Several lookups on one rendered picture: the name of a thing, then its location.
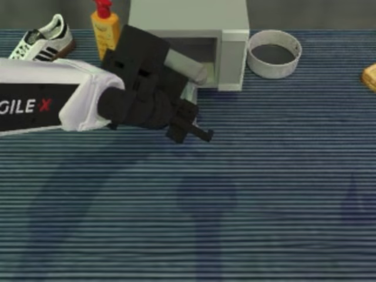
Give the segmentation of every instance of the red letter x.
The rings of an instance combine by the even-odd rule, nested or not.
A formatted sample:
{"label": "red letter x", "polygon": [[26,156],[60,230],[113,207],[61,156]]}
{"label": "red letter x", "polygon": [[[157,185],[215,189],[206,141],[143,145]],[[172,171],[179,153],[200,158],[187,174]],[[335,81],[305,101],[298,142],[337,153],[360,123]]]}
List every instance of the red letter x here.
{"label": "red letter x", "polygon": [[39,111],[40,112],[43,112],[43,111],[46,111],[48,112],[49,111],[49,105],[51,104],[52,102],[52,99],[49,98],[49,99],[42,99],[42,103],[39,104]]}

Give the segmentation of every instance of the gray wall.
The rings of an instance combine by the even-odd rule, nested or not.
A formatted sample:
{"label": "gray wall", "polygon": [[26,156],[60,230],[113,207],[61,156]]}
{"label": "gray wall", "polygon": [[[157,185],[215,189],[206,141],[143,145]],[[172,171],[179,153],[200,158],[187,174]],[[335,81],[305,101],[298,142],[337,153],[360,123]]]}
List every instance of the gray wall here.
{"label": "gray wall", "polygon": [[[127,19],[129,2],[130,0],[113,0],[113,10],[121,16],[123,22]],[[254,29],[376,27],[376,0],[247,2],[251,28]],[[62,13],[72,28],[90,28],[89,15],[94,9],[92,0],[0,0],[0,28],[37,28],[48,22],[54,13]]]}

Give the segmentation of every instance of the orange bottle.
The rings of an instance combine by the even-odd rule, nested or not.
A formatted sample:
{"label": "orange bottle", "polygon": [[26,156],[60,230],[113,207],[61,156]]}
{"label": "orange bottle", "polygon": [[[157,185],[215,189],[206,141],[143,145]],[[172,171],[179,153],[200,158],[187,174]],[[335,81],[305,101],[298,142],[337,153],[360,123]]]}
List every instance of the orange bottle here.
{"label": "orange bottle", "polygon": [[97,10],[91,15],[95,39],[99,52],[99,59],[102,60],[106,50],[115,50],[120,37],[119,17],[111,12],[110,0],[94,0]]}

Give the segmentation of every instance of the table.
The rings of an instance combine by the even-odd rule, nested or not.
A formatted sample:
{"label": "table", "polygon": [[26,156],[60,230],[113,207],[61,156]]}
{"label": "table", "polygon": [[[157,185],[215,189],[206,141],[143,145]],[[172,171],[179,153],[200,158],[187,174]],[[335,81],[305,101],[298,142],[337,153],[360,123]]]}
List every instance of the table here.
{"label": "table", "polygon": [[[289,32],[304,48],[290,78],[199,90],[210,144],[0,139],[0,281],[375,280],[376,96],[359,77],[376,36]],[[0,56],[22,34],[0,31]],[[73,35],[70,58],[98,65],[92,31]]]}
{"label": "table", "polygon": [[250,29],[246,0],[137,0],[129,25],[205,64],[209,75],[201,88],[241,90]]}

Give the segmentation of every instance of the gray box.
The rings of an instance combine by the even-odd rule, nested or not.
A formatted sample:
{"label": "gray box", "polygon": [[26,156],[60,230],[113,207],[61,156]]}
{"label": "gray box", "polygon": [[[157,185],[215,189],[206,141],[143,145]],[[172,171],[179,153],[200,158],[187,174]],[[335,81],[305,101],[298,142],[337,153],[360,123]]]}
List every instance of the gray box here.
{"label": "gray box", "polygon": [[135,0],[129,25],[204,64],[209,76],[201,88],[242,90],[250,33],[246,0]]}

